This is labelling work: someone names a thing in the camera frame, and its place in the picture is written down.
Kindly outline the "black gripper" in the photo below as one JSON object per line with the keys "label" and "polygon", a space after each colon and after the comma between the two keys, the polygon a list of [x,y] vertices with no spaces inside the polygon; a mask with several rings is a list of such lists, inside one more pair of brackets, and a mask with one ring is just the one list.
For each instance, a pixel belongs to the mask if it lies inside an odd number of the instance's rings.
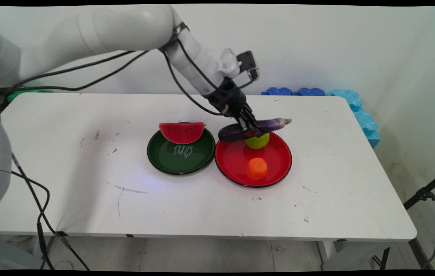
{"label": "black gripper", "polygon": [[244,138],[259,137],[260,130],[256,117],[251,109],[245,109],[245,117],[241,117],[244,106],[247,103],[245,94],[239,89],[235,82],[225,77],[219,89],[204,96],[205,99],[223,116],[239,117],[239,124],[242,126]]}

